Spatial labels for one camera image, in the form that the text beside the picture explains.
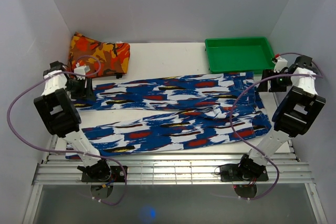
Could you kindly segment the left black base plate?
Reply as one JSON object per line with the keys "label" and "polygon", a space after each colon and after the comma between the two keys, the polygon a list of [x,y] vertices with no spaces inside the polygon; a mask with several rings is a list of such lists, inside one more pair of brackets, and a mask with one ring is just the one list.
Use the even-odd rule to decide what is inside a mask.
{"label": "left black base plate", "polygon": [[127,174],[128,167],[123,166],[110,166],[109,169],[105,169],[102,172],[94,172],[89,176],[83,172],[81,182],[84,183],[108,183],[108,182],[125,182],[124,175]]}

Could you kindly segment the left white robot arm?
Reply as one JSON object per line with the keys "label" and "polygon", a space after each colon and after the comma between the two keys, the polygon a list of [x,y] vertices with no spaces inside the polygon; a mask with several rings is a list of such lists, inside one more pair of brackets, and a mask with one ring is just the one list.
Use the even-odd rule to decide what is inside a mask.
{"label": "left white robot arm", "polygon": [[92,80],[84,75],[90,71],[88,66],[78,66],[75,73],[79,77],[70,77],[65,73],[65,65],[52,62],[50,69],[43,73],[45,82],[41,96],[34,99],[34,105],[48,132],[65,140],[75,151],[79,151],[83,165],[78,169],[89,178],[100,182],[111,178],[111,168],[107,161],[100,158],[99,151],[84,135],[80,124],[81,117],[73,104],[73,99],[94,102]]}

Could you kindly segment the orange camouflage folded trousers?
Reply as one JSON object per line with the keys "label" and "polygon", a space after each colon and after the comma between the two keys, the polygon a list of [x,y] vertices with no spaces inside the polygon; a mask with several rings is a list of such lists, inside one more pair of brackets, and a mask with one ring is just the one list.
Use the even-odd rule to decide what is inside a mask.
{"label": "orange camouflage folded trousers", "polygon": [[78,32],[74,33],[69,47],[68,66],[89,66],[90,78],[127,74],[130,60],[129,43],[100,42]]}

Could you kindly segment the green plastic tray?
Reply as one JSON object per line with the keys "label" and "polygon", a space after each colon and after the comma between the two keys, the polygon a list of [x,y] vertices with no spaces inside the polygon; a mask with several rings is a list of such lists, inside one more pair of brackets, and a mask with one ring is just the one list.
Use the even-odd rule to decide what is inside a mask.
{"label": "green plastic tray", "polygon": [[273,69],[274,52],[266,37],[205,39],[211,73],[247,72],[256,74]]}

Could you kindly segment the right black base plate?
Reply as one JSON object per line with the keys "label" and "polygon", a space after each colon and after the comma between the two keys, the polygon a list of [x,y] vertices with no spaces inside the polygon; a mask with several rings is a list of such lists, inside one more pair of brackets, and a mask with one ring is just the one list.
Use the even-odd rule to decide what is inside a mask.
{"label": "right black base plate", "polygon": [[222,182],[250,182],[256,179],[257,182],[269,180],[266,170],[261,174],[254,173],[240,167],[238,164],[225,164],[219,167],[219,174]]}

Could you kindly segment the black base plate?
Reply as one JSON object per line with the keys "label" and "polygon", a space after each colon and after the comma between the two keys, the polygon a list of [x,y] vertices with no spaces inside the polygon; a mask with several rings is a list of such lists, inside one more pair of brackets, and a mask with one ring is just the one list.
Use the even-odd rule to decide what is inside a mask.
{"label": "black base plate", "polygon": [[81,182],[84,183],[108,183],[108,182],[125,182],[124,175],[127,174],[128,167],[123,166],[110,166],[109,169],[105,169],[102,172],[94,172],[89,176],[83,172]]}
{"label": "black base plate", "polygon": [[254,173],[240,167],[238,164],[225,164],[219,167],[219,174],[222,182],[250,182],[256,179],[257,182],[269,180],[266,170],[261,174]]}

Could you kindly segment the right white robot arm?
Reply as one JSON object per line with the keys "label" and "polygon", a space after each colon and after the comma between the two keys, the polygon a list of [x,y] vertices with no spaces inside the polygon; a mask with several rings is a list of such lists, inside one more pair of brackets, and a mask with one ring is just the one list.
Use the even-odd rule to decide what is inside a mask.
{"label": "right white robot arm", "polygon": [[242,156],[237,167],[237,175],[242,180],[259,178],[265,172],[269,158],[286,141],[306,134],[326,103],[315,89],[318,68],[312,58],[296,56],[294,63],[288,66],[282,54],[276,55],[274,69],[263,71],[258,91],[286,92],[286,96],[272,116],[270,131]]}

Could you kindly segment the blue white patterned trousers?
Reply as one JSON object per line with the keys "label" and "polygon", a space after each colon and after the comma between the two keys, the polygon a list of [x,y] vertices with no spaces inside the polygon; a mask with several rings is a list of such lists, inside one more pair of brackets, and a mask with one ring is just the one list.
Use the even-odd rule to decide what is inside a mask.
{"label": "blue white patterned trousers", "polygon": [[105,83],[96,100],[74,100],[79,112],[156,110],[140,119],[84,127],[102,156],[179,151],[235,143],[267,134],[269,117],[246,73],[196,74]]}

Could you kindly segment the aluminium rail frame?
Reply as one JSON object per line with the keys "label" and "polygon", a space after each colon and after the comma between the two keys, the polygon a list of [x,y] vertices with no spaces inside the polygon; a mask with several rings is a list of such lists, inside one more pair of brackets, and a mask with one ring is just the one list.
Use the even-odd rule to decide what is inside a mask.
{"label": "aluminium rail frame", "polygon": [[[249,146],[234,143],[189,151],[119,156],[117,160],[128,167],[128,185],[206,185],[220,182],[214,175],[216,166],[238,162],[248,150]],[[279,171],[278,184],[303,184],[317,222],[327,223],[310,167],[298,160],[292,142],[288,141],[276,151],[272,161],[277,168],[267,167],[269,183],[274,181]],[[43,186],[81,183],[79,165],[81,161],[66,159],[63,154],[45,155],[35,172],[24,223],[33,223]]]}

